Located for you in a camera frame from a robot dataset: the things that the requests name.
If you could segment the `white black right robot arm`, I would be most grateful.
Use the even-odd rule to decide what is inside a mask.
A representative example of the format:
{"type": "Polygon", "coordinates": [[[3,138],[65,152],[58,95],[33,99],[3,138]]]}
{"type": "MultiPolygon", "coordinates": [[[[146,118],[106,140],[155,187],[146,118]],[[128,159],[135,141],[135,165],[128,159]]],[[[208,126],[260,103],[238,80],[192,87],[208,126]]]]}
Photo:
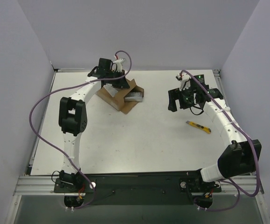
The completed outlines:
{"type": "Polygon", "coordinates": [[[168,91],[168,110],[199,107],[213,122],[223,140],[225,150],[214,165],[200,170],[204,182],[228,179],[257,172],[262,149],[259,140],[252,140],[238,125],[217,88],[205,83],[204,75],[180,73],[180,86],[168,91]]]}

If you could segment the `yellow utility knife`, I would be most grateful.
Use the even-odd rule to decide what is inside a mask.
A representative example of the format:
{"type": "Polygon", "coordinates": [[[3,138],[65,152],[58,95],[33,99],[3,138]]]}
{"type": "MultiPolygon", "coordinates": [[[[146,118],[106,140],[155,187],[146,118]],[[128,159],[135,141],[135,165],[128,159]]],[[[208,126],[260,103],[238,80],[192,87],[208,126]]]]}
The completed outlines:
{"type": "Polygon", "coordinates": [[[206,126],[202,126],[202,125],[199,125],[197,123],[194,123],[192,121],[186,121],[186,123],[194,128],[197,128],[197,129],[200,129],[200,130],[203,130],[204,132],[206,132],[207,134],[211,134],[211,129],[206,127],[206,126]]]}

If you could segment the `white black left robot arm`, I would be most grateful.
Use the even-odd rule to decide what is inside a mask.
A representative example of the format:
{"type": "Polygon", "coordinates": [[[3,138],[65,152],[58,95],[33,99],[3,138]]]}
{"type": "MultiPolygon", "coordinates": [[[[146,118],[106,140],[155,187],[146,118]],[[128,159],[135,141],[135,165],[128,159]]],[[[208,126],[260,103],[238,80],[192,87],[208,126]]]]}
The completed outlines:
{"type": "Polygon", "coordinates": [[[87,84],[60,100],[58,124],[63,133],[64,152],[67,154],[60,171],[60,181],[65,182],[64,186],[71,192],[76,192],[81,187],[81,180],[78,178],[78,171],[81,170],[79,147],[82,132],[88,123],[86,105],[104,85],[118,89],[130,87],[122,66],[124,62],[124,58],[116,57],[115,61],[100,58],[98,66],[89,72],[87,84]]]}

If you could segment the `brown cardboard express box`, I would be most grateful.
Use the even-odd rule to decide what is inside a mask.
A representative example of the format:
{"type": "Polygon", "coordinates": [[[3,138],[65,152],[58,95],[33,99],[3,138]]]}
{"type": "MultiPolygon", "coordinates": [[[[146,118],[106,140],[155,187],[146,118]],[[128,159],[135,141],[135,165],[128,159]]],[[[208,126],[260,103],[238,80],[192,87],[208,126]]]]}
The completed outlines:
{"type": "Polygon", "coordinates": [[[129,84],[129,89],[119,89],[115,96],[111,96],[111,94],[104,88],[100,89],[96,95],[100,97],[104,102],[112,106],[119,112],[124,114],[128,114],[133,107],[138,104],[138,101],[125,101],[125,96],[130,92],[141,92],[144,97],[144,89],[137,85],[135,79],[126,80],[129,84]]]}

